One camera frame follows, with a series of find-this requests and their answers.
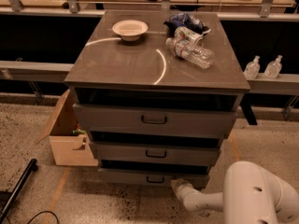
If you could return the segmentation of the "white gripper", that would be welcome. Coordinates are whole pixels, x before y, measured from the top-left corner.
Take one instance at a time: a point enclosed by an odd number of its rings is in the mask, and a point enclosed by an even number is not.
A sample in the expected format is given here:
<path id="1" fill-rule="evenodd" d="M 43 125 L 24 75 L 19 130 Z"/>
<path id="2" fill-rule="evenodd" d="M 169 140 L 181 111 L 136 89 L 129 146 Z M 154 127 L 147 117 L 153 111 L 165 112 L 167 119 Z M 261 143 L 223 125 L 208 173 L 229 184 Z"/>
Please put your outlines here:
<path id="1" fill-rule="evenodd" d="M 171 188 L 180 202 L 183 202 L 186 195 L 193 191 L 192 184 L 184 179 L 172 179 Z"/>

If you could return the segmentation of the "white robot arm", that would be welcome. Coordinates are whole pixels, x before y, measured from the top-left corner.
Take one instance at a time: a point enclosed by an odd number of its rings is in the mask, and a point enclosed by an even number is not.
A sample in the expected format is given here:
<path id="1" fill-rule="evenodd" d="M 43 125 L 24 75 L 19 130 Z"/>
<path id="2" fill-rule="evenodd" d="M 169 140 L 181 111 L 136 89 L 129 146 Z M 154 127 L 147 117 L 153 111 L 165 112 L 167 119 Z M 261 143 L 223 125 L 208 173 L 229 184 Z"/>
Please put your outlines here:
<path id="1" fill-rule="evenodd" d="M 222 212 L 224 224 L 280 224 L 299 218 L 299 193 L 263 167 L 237 161 L 226 171 L 223 191 L 205 194 L 184 179 L 171 187 L 184 207 L 201 217 Z"/>

